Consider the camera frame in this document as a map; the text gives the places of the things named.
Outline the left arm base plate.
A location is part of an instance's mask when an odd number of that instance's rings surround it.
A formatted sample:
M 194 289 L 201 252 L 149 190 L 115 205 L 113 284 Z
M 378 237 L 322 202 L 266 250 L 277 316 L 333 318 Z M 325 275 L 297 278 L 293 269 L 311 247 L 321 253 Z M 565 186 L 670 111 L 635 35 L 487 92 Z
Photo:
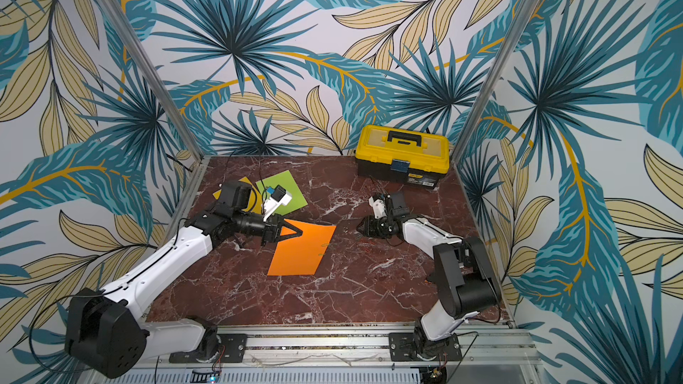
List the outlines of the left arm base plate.
M 191 352 L 169 356 L 171 364 L 241 364 L 247 348 L 246 334 L 213 334 Z

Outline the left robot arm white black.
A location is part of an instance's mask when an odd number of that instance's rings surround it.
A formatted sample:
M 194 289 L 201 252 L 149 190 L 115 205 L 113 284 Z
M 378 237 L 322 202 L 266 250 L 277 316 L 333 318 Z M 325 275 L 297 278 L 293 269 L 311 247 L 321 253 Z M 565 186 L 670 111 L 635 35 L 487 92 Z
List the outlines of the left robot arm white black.
M 143 263 L 98 291 L 74 295 L 65 352 L 110 379 L 151 357 L 215 361 L 222 353 L 216 325 L 201 318 L 147 324 L 142 315 L 179 275 L 231 236 L 259 236 L 268 244 L 302 235 L 276 212 L 291 201 L 289 192 L 281 186 L 268 190 L 258 214 L 248 209 L 253 191 L 243 181 L 224 183 L 213 204 L 187 220 Z M 282 229 L 288 229 L 286 236 Z

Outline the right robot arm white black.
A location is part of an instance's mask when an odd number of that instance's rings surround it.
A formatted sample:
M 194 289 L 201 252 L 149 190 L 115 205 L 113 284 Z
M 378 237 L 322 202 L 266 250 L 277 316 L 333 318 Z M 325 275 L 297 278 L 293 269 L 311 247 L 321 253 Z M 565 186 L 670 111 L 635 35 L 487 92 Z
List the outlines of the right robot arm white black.
M 368 199 L 373 213 L 357 226 L 366 238 L 401 241 L 428 254 L 434 263 L 431 281 L 438 301 L 414 327 L 414 345 L 441 343 L 455 330 L 502 300 L 496 274 L 479 238 L 462 238 L 412 213 L 404 194 L 375 194 Z

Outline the yellow paper sheet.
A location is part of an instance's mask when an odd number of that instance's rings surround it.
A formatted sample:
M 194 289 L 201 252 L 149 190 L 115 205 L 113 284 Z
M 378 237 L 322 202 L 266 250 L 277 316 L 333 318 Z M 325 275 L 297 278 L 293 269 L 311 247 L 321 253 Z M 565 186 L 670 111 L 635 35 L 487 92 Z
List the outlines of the yellow paper sheet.
M 224 181 L 221 187 L 213 193 L 219 203 L 227 204 L 238 211 L 246 213 L 261 213 L 261 195 L 254 184 L 247 178 L 238 181 Z

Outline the green paper sheet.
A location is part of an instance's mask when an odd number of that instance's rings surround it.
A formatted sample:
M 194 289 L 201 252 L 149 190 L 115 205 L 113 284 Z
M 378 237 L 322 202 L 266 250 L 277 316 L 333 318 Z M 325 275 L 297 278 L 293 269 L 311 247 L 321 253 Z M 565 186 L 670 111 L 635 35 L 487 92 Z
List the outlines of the green paper sheet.
M 257 181 L 255 186 L 261 193 L 275 190 L 277 186 L 281 186 L 286 190 L 292 199 L 286 206 L 279 206 L 279 208 L 277 208 L 276 213 L 280 215 L 288 215 L 289 213 L 298 211 L 308 205 L 302 190 L 299 188 L 290 171 L 280 172 L 279 174 L 267 177 L 262 181 Z

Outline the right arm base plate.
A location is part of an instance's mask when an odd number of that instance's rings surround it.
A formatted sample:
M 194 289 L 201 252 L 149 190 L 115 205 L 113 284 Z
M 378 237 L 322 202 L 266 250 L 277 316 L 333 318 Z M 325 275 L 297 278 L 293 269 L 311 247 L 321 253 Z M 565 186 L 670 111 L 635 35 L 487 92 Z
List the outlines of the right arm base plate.
M 455 335 L 431 341 L 416 332 L 392 332 L 389 349 L 393 362 L 460 361 L 462 350 Z

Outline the orange paper sheet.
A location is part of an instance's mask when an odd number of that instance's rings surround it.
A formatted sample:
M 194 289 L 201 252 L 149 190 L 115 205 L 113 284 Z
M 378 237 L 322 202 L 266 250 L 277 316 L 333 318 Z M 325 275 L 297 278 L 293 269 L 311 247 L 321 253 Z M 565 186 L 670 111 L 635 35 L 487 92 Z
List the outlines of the orange paper sheet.
M 303 231 L 303 236 L 277 244 L 268 276 L 312 276 L 323 260 L 336 226 L 289 221 Z

